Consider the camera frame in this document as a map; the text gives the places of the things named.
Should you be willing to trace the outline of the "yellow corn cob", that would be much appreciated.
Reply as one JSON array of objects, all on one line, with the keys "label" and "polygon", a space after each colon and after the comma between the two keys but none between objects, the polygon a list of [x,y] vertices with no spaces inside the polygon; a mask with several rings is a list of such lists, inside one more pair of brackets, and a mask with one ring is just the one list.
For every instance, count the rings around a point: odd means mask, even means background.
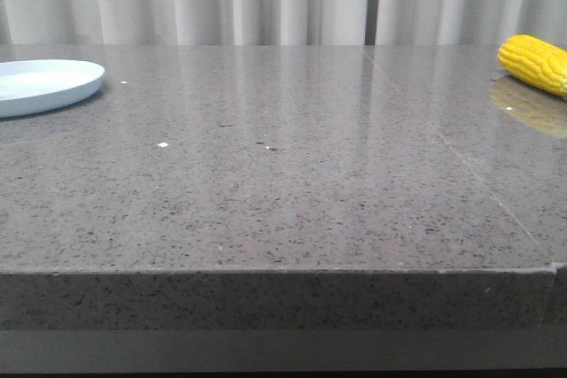
[{"label": "yellow corn cob", "polygon": [[537,89],[566,97],[566,50],[531,35],[513,35],[498,50],[511,75]]}]

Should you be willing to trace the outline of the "light blue round plate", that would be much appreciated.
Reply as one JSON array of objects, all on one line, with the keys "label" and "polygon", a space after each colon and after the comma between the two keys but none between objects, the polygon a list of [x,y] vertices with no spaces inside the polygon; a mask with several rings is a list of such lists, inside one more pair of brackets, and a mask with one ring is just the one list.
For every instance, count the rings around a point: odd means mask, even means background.
[{"label": "light blue round plate", "polygon": [[79,103],[103,84],[105,69],[69,59],[35,59],[1,64],[1,117],[48,112]]}]

